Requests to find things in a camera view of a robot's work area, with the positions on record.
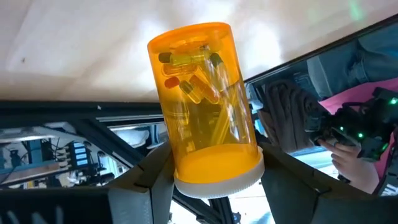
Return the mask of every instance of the orange capsule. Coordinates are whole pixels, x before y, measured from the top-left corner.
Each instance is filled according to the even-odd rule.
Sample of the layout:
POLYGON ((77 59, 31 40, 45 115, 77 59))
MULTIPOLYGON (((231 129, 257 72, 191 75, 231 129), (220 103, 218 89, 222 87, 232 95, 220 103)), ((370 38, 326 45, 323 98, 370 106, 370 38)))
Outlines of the orange capsule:
POLYGON ((180 84, 180 80, 177 77, 171 77, 164 81, 164 86, 166 88, 174 88, 180 84))
POLYGON ((189 82, 193 85, 194 88, 197 88, 201 91, 203 96, 213 104, 216 104, 220 100, 220 95, 218 92, 203 81, 201 81, 196 75, 192 75, 191 79, 189 79, 189 82))

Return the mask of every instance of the hand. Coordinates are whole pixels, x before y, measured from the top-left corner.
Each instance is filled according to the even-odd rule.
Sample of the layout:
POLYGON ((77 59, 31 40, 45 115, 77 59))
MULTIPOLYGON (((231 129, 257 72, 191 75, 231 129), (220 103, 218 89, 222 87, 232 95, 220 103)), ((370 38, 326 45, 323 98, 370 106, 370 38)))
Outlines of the hand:
POLYGON ((361 151, 359 148, 338 143, 332 146, 322 140, 318 143, 332 152, 331 162, 341 175, 351 181, 350 185, 369 194, 373 193, 379 184, 379 176, 372 163, 357 158, 361 151))

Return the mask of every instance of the blue panel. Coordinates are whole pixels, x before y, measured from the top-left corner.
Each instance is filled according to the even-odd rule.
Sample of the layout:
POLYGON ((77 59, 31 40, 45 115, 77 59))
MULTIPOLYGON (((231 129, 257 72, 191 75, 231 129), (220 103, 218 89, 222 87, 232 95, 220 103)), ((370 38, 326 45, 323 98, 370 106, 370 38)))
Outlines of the blue panel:
POLYGON ((75 147, 75 148, 78 148, 78 147, 84 147, 85 145, 83 145, 82 143, 80 143, 80 142, 74 142, 73 143, 73 147, 75 147))
POLYGON ((77 165, 81 166, 81 165, 86 165, 88 163, 88 161, 85 159, 83 161, 77 161, 77 165))
POLYGON ((86 159, 87 158, 87 155, 84 153, 84 154, 79 154, 79 155, 76 155, 76 160, 79 160, 79 159, 86 159))
POLYGON ((30 156, 32 158, 32 163, 40 163, 43 162, 43 154, 42 154, 42 143, 40 140, 33 140, 28 142, 30 147, 30 156))
POLYGON ((86 149, 75 149, 75 154, 86 153, 86 149))

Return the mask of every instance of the capsule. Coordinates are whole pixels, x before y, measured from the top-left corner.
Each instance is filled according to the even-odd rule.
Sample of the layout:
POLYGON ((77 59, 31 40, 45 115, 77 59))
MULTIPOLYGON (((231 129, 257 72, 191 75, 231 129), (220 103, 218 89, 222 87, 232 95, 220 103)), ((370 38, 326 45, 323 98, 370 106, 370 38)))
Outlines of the capsule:
POLYGON ((201 102, 203 95, 194 91, 194 88, 187 81, 180 82, 180 89, 196 104, 201 102))
POLYGON ((174 88, 180 84, 180 80, 177 77, 171 77, 164 81, 164 86, 166 88, 174 88))
POLYGON ((200 64, 200 69, 218 91, 223 91, 229 86, 226 67, 217 53, 212 53, 209 60, 200 64))
POLYGON ((219 102, 220 94, 216 90, 212 89, 211 86, 201 81, 196 75, 192 75, 191 79, 189 79, 189 82, 194 88, 199 89, 202 95, 210 103, 217 104, 219 102))
POLYGON ((171 65, 190 65, 203 63, 208 57, 209 53, 203 50, 191 54, 172 54, 170 52, 164 52, 159 54, 159 61, 171 65))
POLYGON ((162 71, 166 77, 169 77, 171 75, 184 75, 189 72, 194 72, 197 70, 197 68, 197 65, 175 66, 171 64, 164 64, 162 66, 162 71))

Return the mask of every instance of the cable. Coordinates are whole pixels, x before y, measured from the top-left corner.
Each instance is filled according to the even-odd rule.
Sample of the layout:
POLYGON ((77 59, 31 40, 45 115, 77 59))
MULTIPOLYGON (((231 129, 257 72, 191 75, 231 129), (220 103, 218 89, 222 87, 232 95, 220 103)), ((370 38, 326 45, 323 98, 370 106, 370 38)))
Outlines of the cable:
POLYGON ((57 158, 58 156, 64 156, 64 155, 65 155, 65 153, 57 152, 58 150, 62 150, 62 149, 64 149, 64 148, 66 147, 66 146, 64 146, 64 147, 59 147, 59 146, 58 146, 58 145, 59 145, 59 142, 60 142, 60 138, 58 138, 57 144, 52 144, 49 140, 46 140, 46 139, 43 139, 42 142, 48 142, 48 143, 50 143, 52 146, 55 147, 55 149, 47 148, 48 150, 51 150, 51 151, 53 152, 53 155, 54 155, 54 158, 55 158, 55 159, 58 159, 58 158, 57 158))
POLYGON ((91 164, 94 164, 93 155, 91 155, 91 151, 89 150, 88 153, 90 154, 91 164))
MULTIPOLYGON (((23 156, 21 156, 21 158, 20 158, 21 162, 23 162, 22 158, 24 158, 28 153, 29 152, 27 152, 23 156)), ((10 172, 8 172, 7 176, 5 178, 3 178, 3 180, 1 180, 0 185, 2 185, 11 176, 11 174, 15 171, 16 168, 17 167, 15 166, 15 167, 12 168, 12 170, 10 172)))
POLYGON ((346 102, 343 103, 342 106, 362 106, 363 103, 361 102, 346 102))

